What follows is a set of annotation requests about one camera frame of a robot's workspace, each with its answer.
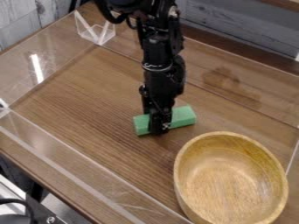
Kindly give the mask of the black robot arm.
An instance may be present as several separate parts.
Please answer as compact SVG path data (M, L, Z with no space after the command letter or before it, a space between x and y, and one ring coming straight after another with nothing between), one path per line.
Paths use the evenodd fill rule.
M145 84L139 88L149 131L171 128L175 98L183 94L186 63L183 33L175 0L94 0L106 20L137 31L145 57Z

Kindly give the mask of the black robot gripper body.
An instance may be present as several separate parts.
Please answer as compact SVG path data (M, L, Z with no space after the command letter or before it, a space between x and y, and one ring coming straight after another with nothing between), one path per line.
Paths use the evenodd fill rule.
M181 55L173 58L169 67L143 62L145 84L139 88L145 113L170 114L175 98L183 93L186 82L186 62Z

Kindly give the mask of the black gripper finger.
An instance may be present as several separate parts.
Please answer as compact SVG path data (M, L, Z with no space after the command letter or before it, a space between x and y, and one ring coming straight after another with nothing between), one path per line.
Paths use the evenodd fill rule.
M169 132L173 123L173 107L174 104L155 104L150 108L149 130L154 135L162 135Z

